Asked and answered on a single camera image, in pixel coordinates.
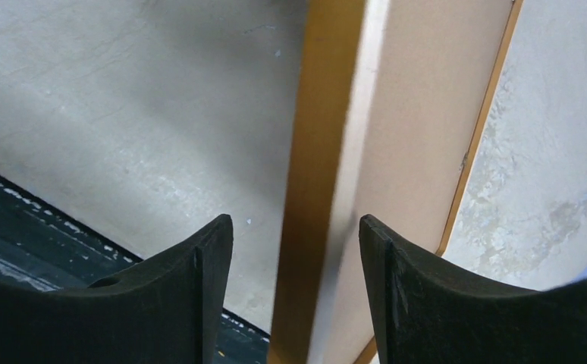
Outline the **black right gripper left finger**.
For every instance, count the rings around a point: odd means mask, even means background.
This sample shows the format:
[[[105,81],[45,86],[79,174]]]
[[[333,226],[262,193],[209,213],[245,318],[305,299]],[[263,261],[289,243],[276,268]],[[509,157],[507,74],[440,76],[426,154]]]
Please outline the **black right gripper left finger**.
[[[223,214],[86,288],[0,282],[0,363],[211,363],[233,240]]]

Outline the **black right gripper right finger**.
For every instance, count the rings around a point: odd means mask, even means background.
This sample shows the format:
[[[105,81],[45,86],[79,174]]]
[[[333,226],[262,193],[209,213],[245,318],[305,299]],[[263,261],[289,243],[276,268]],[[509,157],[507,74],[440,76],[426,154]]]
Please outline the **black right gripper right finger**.
[[[359,247],[382,363],[587,363],[587,278],[537,291],[467,271],[373,215]]]

